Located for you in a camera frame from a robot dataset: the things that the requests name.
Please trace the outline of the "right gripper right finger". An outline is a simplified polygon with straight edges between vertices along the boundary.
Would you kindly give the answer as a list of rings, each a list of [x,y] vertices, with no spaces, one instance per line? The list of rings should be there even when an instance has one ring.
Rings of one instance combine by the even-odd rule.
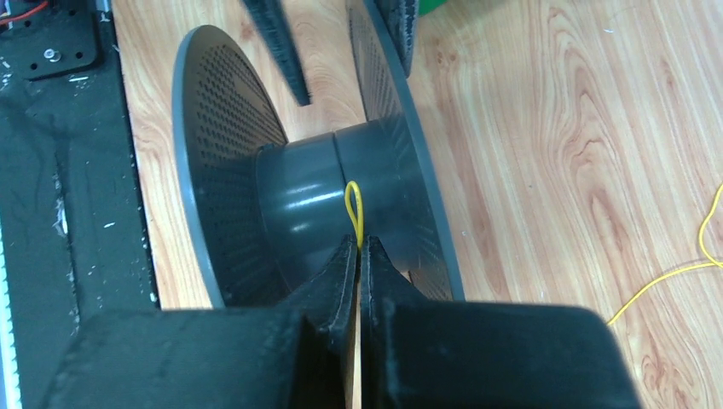
[[[577,307],[433,301],[361,251],[366,408],[638,408],[614,336]]]

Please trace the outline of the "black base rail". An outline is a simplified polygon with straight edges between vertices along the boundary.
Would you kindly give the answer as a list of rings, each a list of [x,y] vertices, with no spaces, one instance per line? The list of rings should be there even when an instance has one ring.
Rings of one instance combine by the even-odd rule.
[[[114,4],[1,4],[1,400],[37,408],[90,317],[159,306]]]

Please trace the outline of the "dark grey cable spool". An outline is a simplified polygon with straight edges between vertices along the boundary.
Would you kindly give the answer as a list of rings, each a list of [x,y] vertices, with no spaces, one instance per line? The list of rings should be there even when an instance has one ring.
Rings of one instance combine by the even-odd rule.
[[[182,40],[172,123],[182,202],[215,308],[279,302],[319,272],[353,231],[344,205],[361,190],[364,231],[432,299],[464,290],[433,161],[408,78],[375,1],[349,1],[364,120],[289,141],[252,63],[224,30]]]

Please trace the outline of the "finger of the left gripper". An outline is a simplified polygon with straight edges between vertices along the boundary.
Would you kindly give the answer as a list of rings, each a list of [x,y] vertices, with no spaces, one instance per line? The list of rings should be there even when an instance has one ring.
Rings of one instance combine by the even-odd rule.
[[[414,38],[419,18],[419,0],[376,0],[405,76],[412,71]]]
[[[257,32],[264,40],[289,90],[300,106],[311,103],[292,30],[279,0],[243,0]]]

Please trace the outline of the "green plastic tray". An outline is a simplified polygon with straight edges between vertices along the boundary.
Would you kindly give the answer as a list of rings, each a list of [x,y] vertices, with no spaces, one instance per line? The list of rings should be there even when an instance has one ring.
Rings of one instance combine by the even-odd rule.
[[[444,5],[448,0],[419,0],[419,15],[427,15]]]

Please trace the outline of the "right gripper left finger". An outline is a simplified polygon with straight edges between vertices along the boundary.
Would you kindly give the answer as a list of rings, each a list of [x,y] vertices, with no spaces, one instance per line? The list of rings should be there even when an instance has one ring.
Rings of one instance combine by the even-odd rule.
[[[109,311],[83,324],[44,408],[342,408],[356,241],[264,308]]]

